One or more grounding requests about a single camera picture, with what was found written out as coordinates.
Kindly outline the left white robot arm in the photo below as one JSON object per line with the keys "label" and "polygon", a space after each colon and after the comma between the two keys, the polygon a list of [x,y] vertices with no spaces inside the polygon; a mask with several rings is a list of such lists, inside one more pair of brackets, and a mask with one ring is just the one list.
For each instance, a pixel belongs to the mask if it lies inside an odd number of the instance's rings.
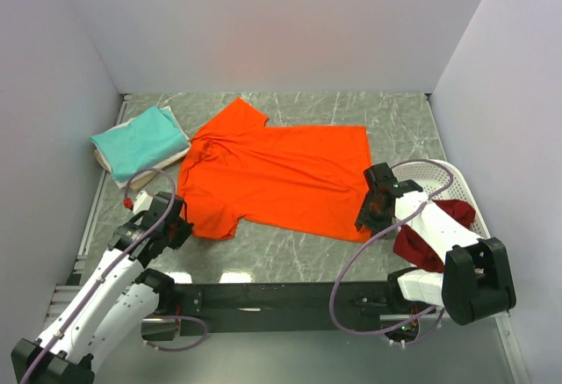
{"label": "left white robot arm", "polygon": [[91,383],[111,349],[150,315],[176,311],[176,284],[149,268],[166,249],[191,235],[184,199],[159,192],[144,210],[119,226],[96,270],[78,294],[30,341],[11,352],[20,383]]}

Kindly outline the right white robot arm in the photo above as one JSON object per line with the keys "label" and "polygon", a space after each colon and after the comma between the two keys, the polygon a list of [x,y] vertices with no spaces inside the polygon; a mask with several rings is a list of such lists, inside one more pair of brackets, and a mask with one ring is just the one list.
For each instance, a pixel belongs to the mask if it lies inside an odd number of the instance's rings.
{"label": "right white robot arm", "polygon": [[462,184],[450,164],[435,161],[387,163],[364,171],[368,186],[356,219],[357,229],[377,234],[395,226],[421,238],[406,257],[410,268],[389,275],[386,305],[404,313],[416,302],[444,308],[466,325],[508,312],[516,304],[515,286],[504,243],[488,236],[481,221],[457,221],[443,203],[453,201]]}

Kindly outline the orange t-shirt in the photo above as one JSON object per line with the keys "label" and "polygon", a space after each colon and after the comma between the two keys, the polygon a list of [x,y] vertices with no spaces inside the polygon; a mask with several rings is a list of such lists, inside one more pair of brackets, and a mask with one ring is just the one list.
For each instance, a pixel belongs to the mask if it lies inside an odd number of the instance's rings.
{"label": "orange t-shirt", "polygon": [[371,149],[363,126],[273,127],[237,98],[191,138],[177,192],[199,238],[234,237],[240,220],[353,243]]}

